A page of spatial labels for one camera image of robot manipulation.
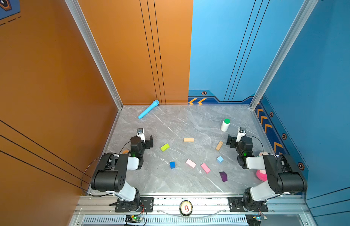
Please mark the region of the natural wood block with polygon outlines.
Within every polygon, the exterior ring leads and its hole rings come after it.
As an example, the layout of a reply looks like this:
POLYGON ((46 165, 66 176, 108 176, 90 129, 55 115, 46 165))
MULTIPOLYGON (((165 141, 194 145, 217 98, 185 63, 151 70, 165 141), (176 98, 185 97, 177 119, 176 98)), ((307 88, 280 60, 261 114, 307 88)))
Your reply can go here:
POLYGON ((183 142, 190 142, 190 143, 192 143, 192 142, 195 142, 195 139, 193 137, 188 137, 188 138, 184 138, 183 142))
POLYGON ((217 144, 215 150, 216 150, 216 151, 220 151, 220 149, 222 148, 222 146, 223 146, 223 142, 222 142, 222 141, 219 141, 219 143, 217 144))

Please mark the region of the light blue cube block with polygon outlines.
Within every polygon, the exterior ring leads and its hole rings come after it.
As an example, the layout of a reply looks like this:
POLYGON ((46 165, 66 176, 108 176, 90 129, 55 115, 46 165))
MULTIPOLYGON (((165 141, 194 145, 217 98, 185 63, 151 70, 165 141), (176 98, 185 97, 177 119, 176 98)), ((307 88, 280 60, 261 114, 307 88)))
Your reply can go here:
POLYGON ((223 159, 221 156, 219 156, 219 157, 217 158, 217 161, 218 161, 218 163, 222 163, 222 162, 224 161, 224 159, 223 159))

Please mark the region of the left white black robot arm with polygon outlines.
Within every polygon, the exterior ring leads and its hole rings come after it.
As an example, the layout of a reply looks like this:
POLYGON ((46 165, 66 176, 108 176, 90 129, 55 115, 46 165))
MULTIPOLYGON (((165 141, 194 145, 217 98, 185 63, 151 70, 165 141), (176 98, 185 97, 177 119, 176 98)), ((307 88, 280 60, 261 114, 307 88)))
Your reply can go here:
POLYGON ((110 206, 115 206, 119 212, 143 210, 139 190, 126 182, 126 175, 129 170, 142 168, 144 152, 153 146, 152 136, 148 140, 135 136, 130 139, 129 153, 102 155, 94 171, 91 188, 116 196, 118 200, 110 206))

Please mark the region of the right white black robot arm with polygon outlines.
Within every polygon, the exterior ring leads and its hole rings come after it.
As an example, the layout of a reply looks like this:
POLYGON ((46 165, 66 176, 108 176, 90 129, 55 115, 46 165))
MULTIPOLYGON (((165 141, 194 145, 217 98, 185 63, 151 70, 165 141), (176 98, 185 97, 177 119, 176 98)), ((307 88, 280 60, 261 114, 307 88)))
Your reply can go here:
POLYGON ((307 190, 302 170, 290 155, 253 155, 253 140, 243 136, 240 140, 228 135, 226 144, 237 151, 237 161, 243 169, 264 170, 267 179, 261 184, 247 188, 243 197, 229 198, 231 211, 262 211, 266 202, 285 193, 297 194, 307 190))

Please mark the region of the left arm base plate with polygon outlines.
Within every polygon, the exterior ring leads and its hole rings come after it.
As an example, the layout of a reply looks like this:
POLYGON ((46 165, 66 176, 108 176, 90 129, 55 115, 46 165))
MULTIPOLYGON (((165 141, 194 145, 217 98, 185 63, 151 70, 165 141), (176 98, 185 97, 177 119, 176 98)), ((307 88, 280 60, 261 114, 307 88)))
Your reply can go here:
POLYGON ((140 197, 139 204, 135 204, 134 202, 125 202, 118 201, 115 206, 116 213, 125 213, 125 212, 135 212, 140 213, 143 211, 147 213, 153 212, 154 207, 154 198, 153 197, 140 197))

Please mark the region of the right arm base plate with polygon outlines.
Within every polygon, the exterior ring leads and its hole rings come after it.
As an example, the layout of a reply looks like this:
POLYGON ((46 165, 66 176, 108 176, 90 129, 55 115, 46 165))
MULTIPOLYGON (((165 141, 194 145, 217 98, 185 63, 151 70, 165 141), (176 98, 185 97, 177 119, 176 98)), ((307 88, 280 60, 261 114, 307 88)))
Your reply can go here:
POLYGON ((256 202, 250 199, 244 201, 242 197, 228 197, 228 205, 231 212, 268 212, 266 202, 256 202))

